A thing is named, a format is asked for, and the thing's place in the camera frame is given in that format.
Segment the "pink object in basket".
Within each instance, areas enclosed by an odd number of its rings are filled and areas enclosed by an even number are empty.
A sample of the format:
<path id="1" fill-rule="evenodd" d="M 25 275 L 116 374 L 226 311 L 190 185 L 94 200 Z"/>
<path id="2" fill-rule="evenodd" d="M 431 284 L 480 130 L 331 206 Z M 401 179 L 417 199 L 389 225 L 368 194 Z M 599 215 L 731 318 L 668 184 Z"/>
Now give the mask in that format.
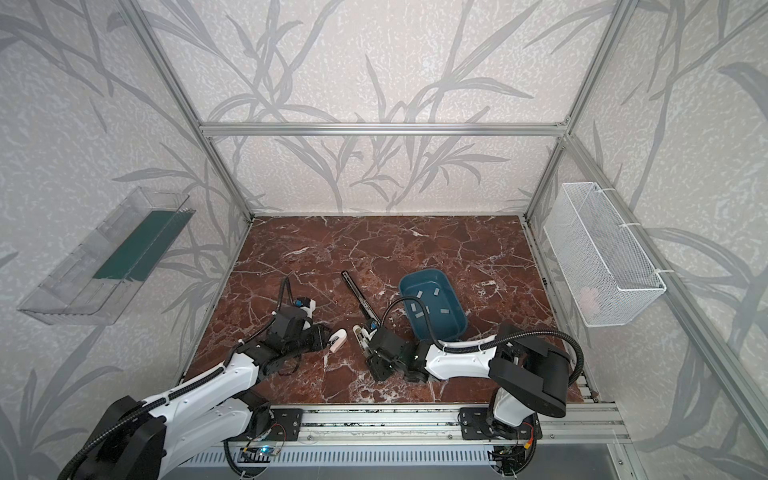
<path id="1" fill-rule="evenodd" d="M 601 312 L 600 292 L 595 287 L 582 287 L 577 304 L 585 319 L 593 319 Z"/>

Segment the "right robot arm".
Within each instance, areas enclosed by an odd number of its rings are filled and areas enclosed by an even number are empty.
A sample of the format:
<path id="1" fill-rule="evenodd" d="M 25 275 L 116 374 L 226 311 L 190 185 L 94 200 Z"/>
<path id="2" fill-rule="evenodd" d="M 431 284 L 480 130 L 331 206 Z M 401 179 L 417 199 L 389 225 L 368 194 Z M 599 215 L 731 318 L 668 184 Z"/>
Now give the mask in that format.
<path id="1" fill-rule="evenodd" d="M 407 341 L 379 327 L 354 328 L 366 365 L 377 381 L 400 372 L 408 382 L 490 379 L 498 386 L 490 422 L 518 427 L 540 414 L 566 415 L 567 392 L 581 375 L 583 350 L 558 330 L 523 331 L 504 325 L 496 335 L 467 342 Z"/>

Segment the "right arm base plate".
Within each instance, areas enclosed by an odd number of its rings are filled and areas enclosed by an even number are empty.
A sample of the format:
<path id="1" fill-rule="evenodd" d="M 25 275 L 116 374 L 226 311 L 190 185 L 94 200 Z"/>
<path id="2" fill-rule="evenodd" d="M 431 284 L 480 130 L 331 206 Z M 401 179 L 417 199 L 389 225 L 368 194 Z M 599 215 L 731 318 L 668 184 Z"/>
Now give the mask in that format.
<path id="1" fill-rule="evenodd" d="M 463 440 L 512 440 L 527 442 L 542 437 L 538 415 L 526 417 L 519 426 L 509 426 L 493 418 L 488 408 L 463 407 L 459 409 L 457 421 Z"/>

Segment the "clear plastic wall bin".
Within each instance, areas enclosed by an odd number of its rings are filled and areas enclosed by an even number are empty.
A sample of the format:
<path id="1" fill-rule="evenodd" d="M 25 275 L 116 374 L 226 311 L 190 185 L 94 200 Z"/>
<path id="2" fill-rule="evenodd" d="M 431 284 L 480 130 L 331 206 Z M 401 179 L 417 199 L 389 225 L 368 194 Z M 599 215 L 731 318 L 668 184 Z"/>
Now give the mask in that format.
<path id="1" fill-rule="evenodd" d="M 134 188 L 18 310 L 46 325 L 114 324 L 195 214 L 189 199 Z"/>

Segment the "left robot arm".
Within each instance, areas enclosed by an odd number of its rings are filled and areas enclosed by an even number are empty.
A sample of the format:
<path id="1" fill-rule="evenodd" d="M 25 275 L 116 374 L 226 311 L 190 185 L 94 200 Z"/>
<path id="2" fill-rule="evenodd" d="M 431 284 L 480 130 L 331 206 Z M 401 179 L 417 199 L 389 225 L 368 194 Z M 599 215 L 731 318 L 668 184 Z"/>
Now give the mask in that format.
<path id="1" fill-rule="evenodd" d="M 325 349 L 331 330 L 308 307 L 289 305 L 238 341 L 224 361 L 161 394 L 108 407 L 62 479 L 161 479 L 217 442 L 260 435 L 269 403 L 252 387 L 289 359 Z"/>

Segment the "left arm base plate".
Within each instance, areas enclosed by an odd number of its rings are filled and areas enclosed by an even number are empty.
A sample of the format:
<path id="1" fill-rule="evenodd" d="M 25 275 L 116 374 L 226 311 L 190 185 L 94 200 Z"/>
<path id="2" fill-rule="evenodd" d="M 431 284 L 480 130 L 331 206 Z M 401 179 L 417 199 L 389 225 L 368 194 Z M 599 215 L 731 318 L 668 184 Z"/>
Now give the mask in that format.
<path id="1" fill-rule="evenodd" d="M 300 408 L 262 409 L 252 415 L 245 436 L 254 441 L 297 441 L 303 413 Z"/>

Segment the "aluminium mounting rail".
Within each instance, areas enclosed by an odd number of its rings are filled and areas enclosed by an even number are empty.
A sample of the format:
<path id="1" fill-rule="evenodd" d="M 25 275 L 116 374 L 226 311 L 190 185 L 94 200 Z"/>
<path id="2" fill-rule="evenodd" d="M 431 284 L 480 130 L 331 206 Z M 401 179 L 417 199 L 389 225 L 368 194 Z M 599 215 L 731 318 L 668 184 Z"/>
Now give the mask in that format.
<path id="1" fill-rule="evenodd" d="M 465 439 L 479 430 L 460 418 L 462 404 L 276 405 L 273 416 L 285 424 L 278 433 L 295 434 L 287 445 L 384 446 L 522 444 L 526 435 Z M 538 444 L 625 444 L 631 441 L 618 407 L 612 403 L 569 403 L 566 416 L 541 415 Z"/>

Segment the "teal plastic tray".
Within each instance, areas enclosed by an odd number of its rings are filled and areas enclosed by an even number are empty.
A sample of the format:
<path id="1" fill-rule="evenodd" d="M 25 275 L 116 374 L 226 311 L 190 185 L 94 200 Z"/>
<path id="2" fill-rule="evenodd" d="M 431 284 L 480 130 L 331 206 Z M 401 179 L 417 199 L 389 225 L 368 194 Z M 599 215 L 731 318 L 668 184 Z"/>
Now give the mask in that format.
<path id="1" fill-rule="evenodd" d="M 403 297 L 416 297 L 426 307 L 436 337 L 444 341 L 457 341 L 466 331 L 468 320 L 448 277 L 439 269 L 425 269 L 404 276 L 399 282 Z M 441 314 L 440 309 L 449 309 Z"/>

